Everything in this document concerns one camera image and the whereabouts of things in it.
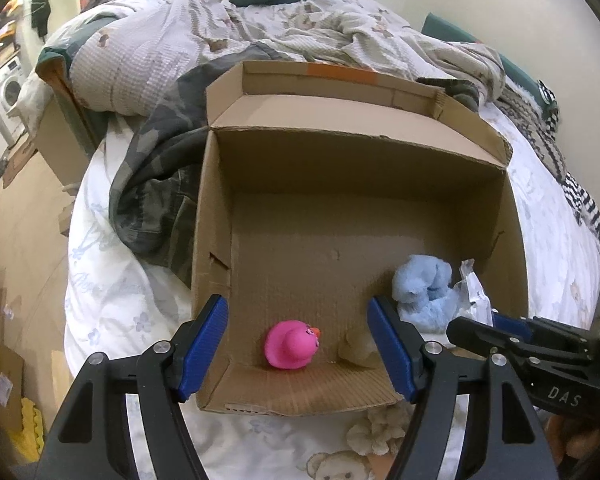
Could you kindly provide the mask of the person right hand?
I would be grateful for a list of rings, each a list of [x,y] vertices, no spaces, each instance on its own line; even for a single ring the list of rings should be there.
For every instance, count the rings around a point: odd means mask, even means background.
[[[550,415],[544,431],[556,466],[566,457],[583,460],[600,446],[600,422]]]

